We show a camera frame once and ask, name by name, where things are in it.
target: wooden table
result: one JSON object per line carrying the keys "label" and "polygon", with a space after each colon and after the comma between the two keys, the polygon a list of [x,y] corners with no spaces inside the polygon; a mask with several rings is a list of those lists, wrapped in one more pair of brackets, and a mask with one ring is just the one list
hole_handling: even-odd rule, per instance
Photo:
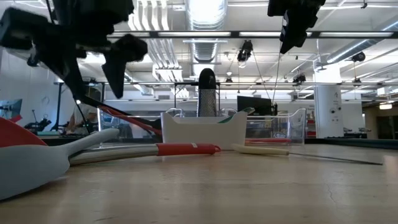
{"label": "wooden table", "polygon": [[102,162],[0,203],[0,223],[398,223],[398,151],[294,151],[385,164],[235,152]]}

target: white spatula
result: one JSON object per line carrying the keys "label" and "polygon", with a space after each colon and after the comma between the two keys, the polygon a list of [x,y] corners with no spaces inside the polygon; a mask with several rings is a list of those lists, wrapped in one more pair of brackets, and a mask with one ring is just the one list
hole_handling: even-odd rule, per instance
{"label": "white spatula", "polygon": [[0,200],[60,177],[69,168],[70,155],[115,138],[118,134],[118,129],[105,129],[62,146],[24,145],[0,148]]}

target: transparent acrylic box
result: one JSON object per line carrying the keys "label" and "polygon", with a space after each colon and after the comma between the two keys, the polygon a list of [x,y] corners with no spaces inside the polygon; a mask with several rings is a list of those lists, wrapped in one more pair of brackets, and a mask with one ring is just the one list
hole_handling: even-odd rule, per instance
{"label": "transparent acrylic box", "polygon": [[278,116],[248,116],[246,145],[293,146],[304,144],[307,110]]}

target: computer monitor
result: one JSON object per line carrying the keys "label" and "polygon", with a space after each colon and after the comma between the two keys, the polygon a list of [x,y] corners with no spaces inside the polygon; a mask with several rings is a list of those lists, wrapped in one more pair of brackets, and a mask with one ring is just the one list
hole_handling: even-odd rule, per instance
{"label": "computer monitor", "polygon": [[0,117],[11,119],[21,113],[22,99],[0,100]]}
{"label": "computer monitor", "polygon": [[250,97],[250,96],[238,96],[238,111],[242,111],[245,108],[253,107],[255,112],[250,116],[267,116],[272,115],[272,102],[270,99]]}

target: white column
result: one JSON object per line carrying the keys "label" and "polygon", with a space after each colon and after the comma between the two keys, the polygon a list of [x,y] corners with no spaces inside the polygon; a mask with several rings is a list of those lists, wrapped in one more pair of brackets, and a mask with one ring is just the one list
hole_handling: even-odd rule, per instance
{"label": "white column", "polygon": [[[341,82],[338,64],[315,69],[314,81],[319,83]],[[316,86],[315,94],[315,126],[317,138],[342,137],[343,111],[341,105],[341,88],[339,85]]]}

